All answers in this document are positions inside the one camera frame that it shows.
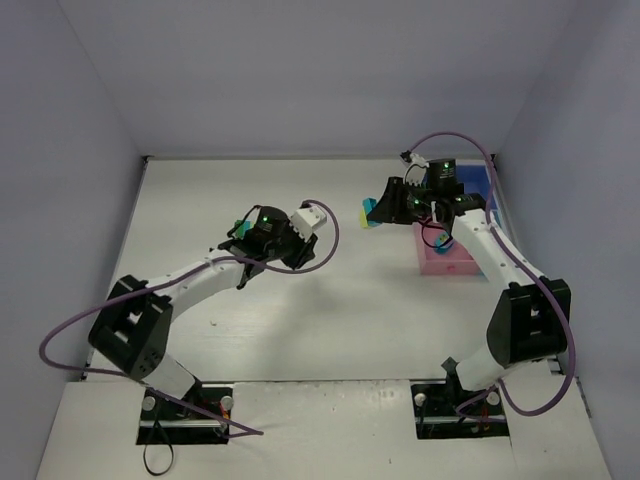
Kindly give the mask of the teal oval lego piece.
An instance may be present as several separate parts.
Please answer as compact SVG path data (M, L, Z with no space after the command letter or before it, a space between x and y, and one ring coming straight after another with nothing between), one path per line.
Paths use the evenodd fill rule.
M436 237L433 243L433 250L440 255L446 254L453 246L452 237L446 232L442 232Z

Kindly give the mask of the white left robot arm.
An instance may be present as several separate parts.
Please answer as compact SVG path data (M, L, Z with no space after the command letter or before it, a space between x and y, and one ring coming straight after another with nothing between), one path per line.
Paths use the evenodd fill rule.
M272 262L301 271L314 259L317 232L327 222L310 201L292 214L272 206L256 210L250 228L237 223L202 260L154 280L120 278L90 330L90 345L129 379L194 400L201 381L166 351L172 323L215 294L244 288Z

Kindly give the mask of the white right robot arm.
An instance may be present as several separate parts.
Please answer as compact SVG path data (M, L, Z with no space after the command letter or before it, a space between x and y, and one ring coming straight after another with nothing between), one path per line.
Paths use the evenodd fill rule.
M368 213L379 224L411 225L435 221L478 265L497 295L484 340L470 357L457 362L462 389L490 387L529 362L563 353L568 340L571 292L531 266L501 230L486 200L458 181L454 159L426 160L404 152L403 177L390 177Z

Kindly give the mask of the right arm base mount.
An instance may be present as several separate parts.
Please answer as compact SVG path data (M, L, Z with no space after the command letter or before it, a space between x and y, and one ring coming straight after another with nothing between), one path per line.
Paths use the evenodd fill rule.
M483 439L510 436L497 389L459 393L444 382L410 384L418 440Z

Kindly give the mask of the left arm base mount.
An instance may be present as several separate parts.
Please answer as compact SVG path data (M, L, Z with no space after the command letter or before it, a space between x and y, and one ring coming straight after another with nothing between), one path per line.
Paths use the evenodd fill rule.
M216 415L230 414L231 384L205 384L197 406ZM162 399L150 389L144 392L137 430L137 445L226 445L229 427L201 413Z

